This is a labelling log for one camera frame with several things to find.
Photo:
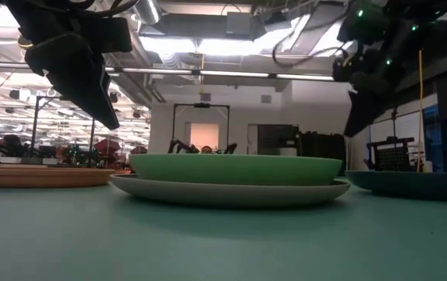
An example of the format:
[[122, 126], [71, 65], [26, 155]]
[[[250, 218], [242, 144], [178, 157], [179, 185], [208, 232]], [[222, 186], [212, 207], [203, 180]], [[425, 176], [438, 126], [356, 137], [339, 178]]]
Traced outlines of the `dark shelving unit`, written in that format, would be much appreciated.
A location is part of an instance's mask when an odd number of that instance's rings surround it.
[[297, 125], [258, 125], [259, 155], [297, 156], [300, 130]]

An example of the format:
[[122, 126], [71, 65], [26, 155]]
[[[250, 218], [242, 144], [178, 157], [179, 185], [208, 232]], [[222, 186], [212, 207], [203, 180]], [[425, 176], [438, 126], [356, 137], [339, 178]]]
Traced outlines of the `silver air duct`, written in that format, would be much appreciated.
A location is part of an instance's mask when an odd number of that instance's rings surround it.
[[133, 11], [142, 24], [156, 24], [162, 17], [162, 9], [158, 0], [138, 0]]

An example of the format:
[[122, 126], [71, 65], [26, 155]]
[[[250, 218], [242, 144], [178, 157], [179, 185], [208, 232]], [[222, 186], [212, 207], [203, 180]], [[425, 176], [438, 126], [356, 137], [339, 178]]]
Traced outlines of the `black perforated rack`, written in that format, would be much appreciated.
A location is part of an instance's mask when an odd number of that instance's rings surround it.
[[369, 170], [409, 172], [411, 170], [409, 143], [413, 137], [387, 137], [386, 140], [367, 143], [368, 159], [364, 163]]

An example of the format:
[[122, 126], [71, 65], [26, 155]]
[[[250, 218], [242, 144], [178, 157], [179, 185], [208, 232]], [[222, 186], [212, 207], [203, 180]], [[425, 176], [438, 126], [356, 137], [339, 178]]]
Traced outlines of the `green plastic plate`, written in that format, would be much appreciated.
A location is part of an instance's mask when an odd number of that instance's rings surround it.
[[258, 186], [327, 185], [342, 161], [281, 155], [143, 154], [129, 157], [144, 180]]

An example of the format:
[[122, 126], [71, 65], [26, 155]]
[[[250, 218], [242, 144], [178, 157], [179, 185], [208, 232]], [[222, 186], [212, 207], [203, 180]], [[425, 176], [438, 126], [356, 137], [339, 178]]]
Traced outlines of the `pink translucent plastic plate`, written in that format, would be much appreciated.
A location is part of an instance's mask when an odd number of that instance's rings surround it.
[[352, 185], [390, 197], [447, 201], [447, 173], [347, 171]]

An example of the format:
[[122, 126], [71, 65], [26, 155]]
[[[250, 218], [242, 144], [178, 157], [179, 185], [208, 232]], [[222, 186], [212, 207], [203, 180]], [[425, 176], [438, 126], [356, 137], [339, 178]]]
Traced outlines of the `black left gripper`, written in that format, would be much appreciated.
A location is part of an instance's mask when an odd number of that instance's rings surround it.
[[108, 95], [110, 76], [101, 55], [105, 50], [101, 34], [68, 32], [33, 44], [25, 59], [36, 74], [47, 71], [47, 79], [65, 99], [115, 130], [119, 120]]

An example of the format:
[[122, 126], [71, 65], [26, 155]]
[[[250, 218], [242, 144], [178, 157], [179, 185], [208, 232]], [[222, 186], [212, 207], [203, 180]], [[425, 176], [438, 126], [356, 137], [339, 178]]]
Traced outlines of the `orange plastic plate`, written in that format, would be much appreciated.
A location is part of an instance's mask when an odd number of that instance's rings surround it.
[[113, 169], [0, 167], [0, 188], [81, 188], [103, 186]]

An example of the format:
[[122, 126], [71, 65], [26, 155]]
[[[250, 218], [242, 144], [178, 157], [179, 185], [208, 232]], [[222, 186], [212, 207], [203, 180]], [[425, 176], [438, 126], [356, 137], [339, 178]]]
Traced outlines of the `long ceiling light strip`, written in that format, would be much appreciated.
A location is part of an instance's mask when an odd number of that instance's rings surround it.
[[221, 70], [200, 70], [201, 76], [230, 76], [246, 78], [269, 78], [269, 73], [239, 72], [239, 71], [221, 71]]
[[142, 73], [142, 74], [166, 74], [166, 75], [192, 75], [191, 69], [165, 69], [165, 68], [122, 68], [105, 67], [108, 73]]
[[334, 79], [331, 76], [306, 75], [306, 74], [287, 74], [287, 73], [278, 73], [278, 74], [276, 74], [276, 79], [281, 79], [281, 80], [311, 80], [311, 81], [334, 82]]

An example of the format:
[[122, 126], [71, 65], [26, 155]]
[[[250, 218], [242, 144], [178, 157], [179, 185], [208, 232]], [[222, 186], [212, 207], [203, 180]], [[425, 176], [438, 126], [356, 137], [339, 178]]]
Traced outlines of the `grey ceiling box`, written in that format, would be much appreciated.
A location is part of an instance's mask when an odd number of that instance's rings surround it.
[[226, 37], [248, 40], [252, 30], [252, 17], [246, 12], [226, 13]]

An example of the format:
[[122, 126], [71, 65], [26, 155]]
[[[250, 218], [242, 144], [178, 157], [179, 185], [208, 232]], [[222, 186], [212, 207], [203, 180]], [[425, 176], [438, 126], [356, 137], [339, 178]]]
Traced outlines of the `black cabinet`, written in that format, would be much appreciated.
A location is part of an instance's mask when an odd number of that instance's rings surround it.
[[345, 176], [346, 142], [341, 134], [301, 133], [298, 139], [297, 155], [314, 158], [333, 158], [342, 161], [338, 176]]

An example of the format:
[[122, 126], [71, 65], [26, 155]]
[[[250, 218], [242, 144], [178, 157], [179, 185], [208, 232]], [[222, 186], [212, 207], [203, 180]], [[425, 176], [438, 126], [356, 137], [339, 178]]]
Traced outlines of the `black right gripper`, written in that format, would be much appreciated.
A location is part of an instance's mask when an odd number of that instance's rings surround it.
[[356, 136], [385, 112], [385, 99], [381, 95], [393, 89], [390, 78], [392, 67], [392, 53], [374, 48], [362, 48], [355, 52], [343, 49], [341, 55], [335, 56], [332, 63], [333, 80], [348, 82], [354, 90], [369, 93], [367, 100], [362, 94], [349, 92], [351, 108], [344, 129], [346, 137]]

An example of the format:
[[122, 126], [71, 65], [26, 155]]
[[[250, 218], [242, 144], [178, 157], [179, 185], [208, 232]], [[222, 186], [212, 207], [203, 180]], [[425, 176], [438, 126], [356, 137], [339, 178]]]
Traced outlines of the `black gantry frame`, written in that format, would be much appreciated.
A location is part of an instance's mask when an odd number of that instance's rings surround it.
[[198, 102], [198, 103], [175, 103], [173, 104], [172, 108], [172, 140], [175, 139], [176, 134], [176, 118], [177, 118], [177, 108], [178, 107], [192, 107], [192, 108], [225, 108], [227, 113], [223, 115], [226, 118], [226, 145], [230, 145], [229, 141], [229, 128], [230, 128], [230, 113], [231, 113], [231, 106], [230, 105], [216, 105], [216, 104], [210, 104], [207, 102]]

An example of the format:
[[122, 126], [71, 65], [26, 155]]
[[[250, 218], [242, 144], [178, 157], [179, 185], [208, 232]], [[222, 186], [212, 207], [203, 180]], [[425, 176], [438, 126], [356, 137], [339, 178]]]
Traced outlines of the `grey plastic plate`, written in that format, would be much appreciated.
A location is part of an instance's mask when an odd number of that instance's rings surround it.
[[261, 186], [145, 180], [135, 174], [110, 176], [110, 182], [136, 197], [181, 205], [217, 208], [291, 208], [318, 205], [344, 195], [349, 183], [321, 186]]

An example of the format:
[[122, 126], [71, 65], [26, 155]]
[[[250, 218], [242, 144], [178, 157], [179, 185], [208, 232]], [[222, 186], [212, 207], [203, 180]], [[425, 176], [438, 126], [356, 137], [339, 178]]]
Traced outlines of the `green table mat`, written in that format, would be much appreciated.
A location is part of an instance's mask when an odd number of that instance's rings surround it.
[[315, 208], [227, 210], [112, 185], [0, 189], [0, 280], [447, 281], [447, 202], [353, 187]]

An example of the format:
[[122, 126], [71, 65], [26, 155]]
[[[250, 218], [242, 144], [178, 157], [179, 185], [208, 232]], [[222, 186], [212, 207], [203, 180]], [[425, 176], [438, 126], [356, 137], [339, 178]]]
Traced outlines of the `black pole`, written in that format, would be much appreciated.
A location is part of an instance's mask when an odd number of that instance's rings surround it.
[[30, 158], [34, 155], [34, 146], [35, 146], [35, 140], [36, 140], [36, 134], [37, 134], [37, 119], [38, 119], [38, 113], [40, 110], [40, 101], [42, 97], [37, 96], [34, 106], [34, 117], [33, 117], [33, 126], [32, 126], [32, 134], [31, 134], [31, 141], [30, 141], [30, 149], [29, 149], [29, 156]]
[[92, 118], [92, 124], [90, 128], [90, 143], [88, 149], [87, 168], [92, 168], [92, 156], [94, 149], [94, 131], [95, 131], [95, 118]]

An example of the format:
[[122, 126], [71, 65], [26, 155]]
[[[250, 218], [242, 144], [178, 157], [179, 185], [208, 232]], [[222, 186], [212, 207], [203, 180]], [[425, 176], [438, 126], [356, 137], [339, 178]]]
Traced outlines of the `red machine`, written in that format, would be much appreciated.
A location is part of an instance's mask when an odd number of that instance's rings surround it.
[[113, 158], [121, 150], [120, 144], [114, 140], [103, 139], [94, 145], [94, 150], [103, 158]]

